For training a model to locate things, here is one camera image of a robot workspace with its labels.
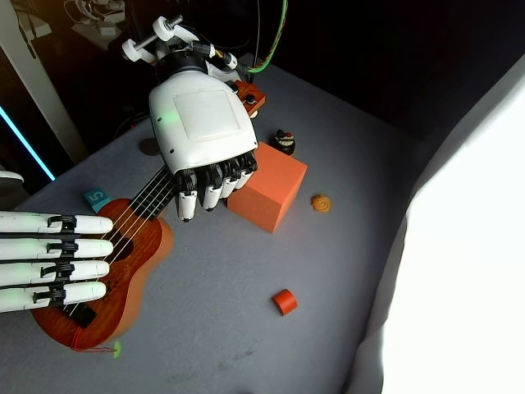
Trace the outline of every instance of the orange cube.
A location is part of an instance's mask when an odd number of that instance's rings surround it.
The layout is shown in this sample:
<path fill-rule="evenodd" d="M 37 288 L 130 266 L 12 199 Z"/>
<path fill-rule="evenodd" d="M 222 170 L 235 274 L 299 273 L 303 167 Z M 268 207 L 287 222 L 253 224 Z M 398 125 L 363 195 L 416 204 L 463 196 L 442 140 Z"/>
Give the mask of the orange cube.
<path fill-rule="evenodd" d="M 228 198 L 228 209 L 266 231 L 274 232 L 294 202 L 307 165 L 260 142 L 258 170 Z"/>

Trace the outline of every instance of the red string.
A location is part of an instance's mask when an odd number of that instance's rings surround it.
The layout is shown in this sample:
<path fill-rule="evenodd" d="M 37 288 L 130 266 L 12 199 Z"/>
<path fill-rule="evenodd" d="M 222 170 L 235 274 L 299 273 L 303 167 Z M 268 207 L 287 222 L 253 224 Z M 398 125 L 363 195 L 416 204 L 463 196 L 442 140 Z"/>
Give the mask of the red string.
<path fill-rule="evenodd" d="M 116 351 L 116 349 L 113 349 L 112 347 L 108 347 L 108 346 L 92 347 L 91 349 L 77 348 L 76 345 L 77 345 L 77 342 L 79 340 L 81 333 L 82 333 L 82 328 L 78 327 L 75 331 L 75 335 L 73 335 L 73 339 L 71 340 L 70 348 L 76 351 L 77 353 L 113 353 Z"/>

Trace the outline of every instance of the ukulele body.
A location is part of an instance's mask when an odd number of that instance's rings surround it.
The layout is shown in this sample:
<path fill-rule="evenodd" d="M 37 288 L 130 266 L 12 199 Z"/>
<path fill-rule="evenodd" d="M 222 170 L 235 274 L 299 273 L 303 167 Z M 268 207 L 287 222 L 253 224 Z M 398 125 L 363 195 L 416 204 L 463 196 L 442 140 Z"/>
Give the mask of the ukulele body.
<path fill-rule="evenodd" d="M 121 252 L 127 242 L 117 241 L 122 236 L 131 238 L 144 225 L 111 264 L 109 274 L 100 279 L 106 285 L 106 295 L 87 303 L 97 314 L 93 322 L 87 328 L 81 328 L 62 311 L 63 307 L 32 310 L 39 326 L 65 346 L 85 350 L 122 335 L 137 317 L 148 275 L 171 250 L 173 235 L 170 227 L 161 218 L 148 220 L 135 215 L 132 208 L 126 211 L 129 206 L 129 199 L 116 199 L 98 213 L 99 216 L 113 220 L 113 231 L 118 231 L 111 239 L 114 244 L 112 255 L 104 258 L 108 263 Z M 104 239 L 109 239 L 113 233 L 110 234 Z"/>

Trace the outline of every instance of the sound hole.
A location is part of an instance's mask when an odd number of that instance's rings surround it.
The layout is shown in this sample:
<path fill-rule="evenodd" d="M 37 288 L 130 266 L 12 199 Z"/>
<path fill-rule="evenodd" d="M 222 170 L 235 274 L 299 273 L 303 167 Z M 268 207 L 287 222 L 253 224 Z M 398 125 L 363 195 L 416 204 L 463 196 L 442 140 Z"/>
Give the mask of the sound hole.
<path fill-rule="evenodd" d="M 133 252 L 133 241 L 127 237 L 122 238 L 120 231 L 111 231 L 108 235 L 104 239 L 113 243 L 113 252 L 106 257 L 108 263 L 123 260 Z"/>

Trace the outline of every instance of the ukulele neck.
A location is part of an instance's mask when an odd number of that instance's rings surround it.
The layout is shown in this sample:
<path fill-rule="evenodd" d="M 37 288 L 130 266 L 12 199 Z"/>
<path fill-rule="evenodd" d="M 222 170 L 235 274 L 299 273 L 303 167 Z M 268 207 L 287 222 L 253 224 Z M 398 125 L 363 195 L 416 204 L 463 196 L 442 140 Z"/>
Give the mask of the ukulele neck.
<path fill-rule="evenodd" d="M 167 166 L 162 167 L 152 180 L 131 201 L 131 208 L 142 218 L 155 219 L 175 195 L 175 177 Z"/>

